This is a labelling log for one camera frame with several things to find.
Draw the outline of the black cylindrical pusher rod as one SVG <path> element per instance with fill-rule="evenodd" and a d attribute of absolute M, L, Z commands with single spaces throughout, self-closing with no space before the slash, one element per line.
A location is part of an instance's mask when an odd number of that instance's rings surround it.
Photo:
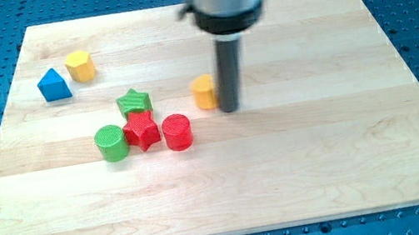
<path fill-rule="evenodd" d="M 217 35 L 214 41 L 216 75 L 220 109 L 233 113 L 239 107 L 239 39 L 240 33 Z"/>

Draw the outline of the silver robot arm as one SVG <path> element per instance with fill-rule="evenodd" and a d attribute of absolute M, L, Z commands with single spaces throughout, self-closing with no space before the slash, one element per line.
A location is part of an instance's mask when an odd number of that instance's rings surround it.
<path fill-rule="evenodd" d="M 220 109 L 239 107 L 239 39 L 262 15 L 263 0 L 185 0 L 179 18 L 191 13 L 196 26 L 214 37 Z"/>

